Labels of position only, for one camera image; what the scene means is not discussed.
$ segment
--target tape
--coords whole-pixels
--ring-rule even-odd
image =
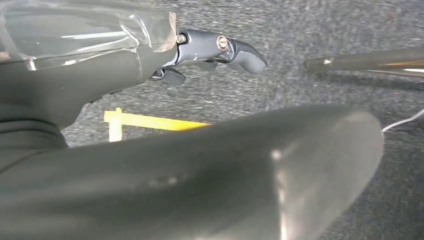
[[[109,142],[122,140],[123,125],[170,131],[184,131],[210,125],[204,122],[123,113],[119,107],[116,111],[104,111],[104,121],[109,123]]]

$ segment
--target yellow bracket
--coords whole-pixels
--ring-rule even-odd
[[[122,140],[122,125],[171,131],[183,131],[210,125],[196,121],[123,113],[119,107],[116,108],[116,111],[104,111],[104,121],[109,123],[109,142]]]

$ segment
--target black sleeve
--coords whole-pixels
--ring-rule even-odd
[[[0,103],[0,172],[28,157],[67,148],[59,129],[30,107]]]

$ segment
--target gray carpet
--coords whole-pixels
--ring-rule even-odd
[[[424,80],[379,74],[309,74],[306,58],[364,53],[424,43],[423,0],[162,0],[178,24],[222,32],[257,47],[268,60],[262,75],[219,67],[182,68],[187,82],[161,82],[109,95],[85,106],[63,131],[71,146],[105,142],[103,111],[215,123],[311,103],[370,109],[384,125],[424,108]],[[124,127],[124,138],[162,131]],[[424,239],[424,118],[386,134],[385,156],[369,187],[322,240]]]

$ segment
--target metal rod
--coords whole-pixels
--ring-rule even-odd
[[[424,77],[424,47],[309,59],[310,71],[350,70]]]

